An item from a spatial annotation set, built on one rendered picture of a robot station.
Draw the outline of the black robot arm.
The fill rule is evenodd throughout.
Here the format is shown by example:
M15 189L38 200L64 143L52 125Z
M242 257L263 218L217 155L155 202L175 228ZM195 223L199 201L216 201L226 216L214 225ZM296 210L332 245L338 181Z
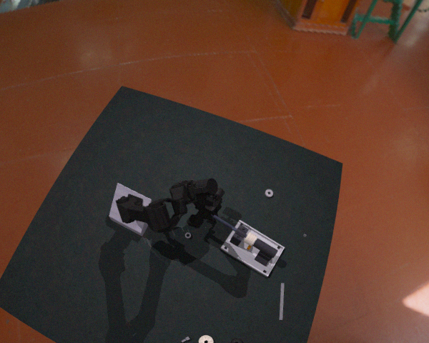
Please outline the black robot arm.
M217 193L217 182L215 179L184 180L175 183L169 189L171 198L158 199L147 206L143 206L143 201L139 197L131 194L128 197L121 197L116 200L117 208L122 222L128 224L133 221L145 222L149 228L158 233L162 233L177 225L181 217L187 211L186 205L198 202L199 196L204 196L205 200L200 201L199 207L203 212L215 215L222 207L222 198ZM209 197L208 195L213 195ZM191 201L189 201L189 199ZM164 202L171 202L174 210L172 218L169 218Z

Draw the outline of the grey flat bar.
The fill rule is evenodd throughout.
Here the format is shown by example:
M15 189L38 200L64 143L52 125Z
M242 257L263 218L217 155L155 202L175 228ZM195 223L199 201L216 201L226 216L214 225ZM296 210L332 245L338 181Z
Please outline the grey flat bar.
M280 295L280 318L279 318L279 320L283 319L284 288L285 288L284 283L281 283L281 287L280 287L280 294L281 294Z

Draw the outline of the dark blue-grey metal shaft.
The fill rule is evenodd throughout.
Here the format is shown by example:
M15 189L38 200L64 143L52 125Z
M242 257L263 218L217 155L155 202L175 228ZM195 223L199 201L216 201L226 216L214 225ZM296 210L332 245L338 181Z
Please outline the dark blue-grey metal shaft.
M234 232L237 230L237 228L235 228L234 226L232 226L231 224L228 224L226 221L224 221L223 219L219 218L216 215L211 214L214 219L216 219L217 221L219 221L220 223L222 223L223 225L225 225L226 227L229 227L230 229L232 229Z

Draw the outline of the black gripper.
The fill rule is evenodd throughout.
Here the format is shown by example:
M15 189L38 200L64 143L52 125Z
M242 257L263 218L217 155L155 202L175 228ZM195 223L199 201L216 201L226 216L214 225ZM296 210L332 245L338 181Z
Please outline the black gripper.
M222 196L225 194L224 190L221 188L217 189L217 193L219 194L222 198ZM200 207L199 207L199 203L200 201L204 201L205 197L204 196L199 196L197 198L198 202L194 202L193 205L195 205L195 208L198 209L199 211L196 214L191 214L190 218L187 220L187 224L190 225L191 227L200 227L203 223L203 219L209 219L215 223L217 223L217 221L214 219L214 217L209 213L209 212L203 212Z

